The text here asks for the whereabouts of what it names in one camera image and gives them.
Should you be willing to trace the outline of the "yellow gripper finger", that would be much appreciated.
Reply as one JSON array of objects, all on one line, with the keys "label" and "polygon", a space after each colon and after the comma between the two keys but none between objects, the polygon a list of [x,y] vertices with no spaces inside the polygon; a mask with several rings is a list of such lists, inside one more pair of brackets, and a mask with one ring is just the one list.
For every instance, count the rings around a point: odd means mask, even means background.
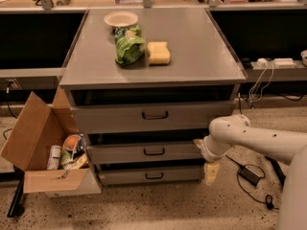
[{"label": "yellow gripper finger", "polygon": [[216,162],[206,163],[204,165],[205,183],[207,185],[212,185],[215,182],[219,169],[220,164]]}]

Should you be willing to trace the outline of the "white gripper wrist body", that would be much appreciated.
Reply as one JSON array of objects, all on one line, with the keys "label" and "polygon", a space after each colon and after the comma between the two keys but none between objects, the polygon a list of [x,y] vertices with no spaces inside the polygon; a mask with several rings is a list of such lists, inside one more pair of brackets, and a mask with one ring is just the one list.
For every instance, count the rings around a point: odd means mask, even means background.
[{"label": "white gripper wrist body", "polygon": [[202,157],[209,163],[221,160],[231,148],[231,145],[218,142],[211,135],[202,139],[194,139],[193,143],[201,151]]}]

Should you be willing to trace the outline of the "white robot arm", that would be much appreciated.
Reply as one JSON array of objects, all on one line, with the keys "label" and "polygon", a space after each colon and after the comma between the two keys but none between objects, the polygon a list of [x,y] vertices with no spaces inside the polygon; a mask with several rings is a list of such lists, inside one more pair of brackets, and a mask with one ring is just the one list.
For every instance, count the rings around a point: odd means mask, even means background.
[{"label": "white robot arm", "polygon": [[245,115],[214,119],[209,134],[193,142],[207,162],[242,146],[289,166],[276,230],[307,230],[307,134],[252,127]]}]

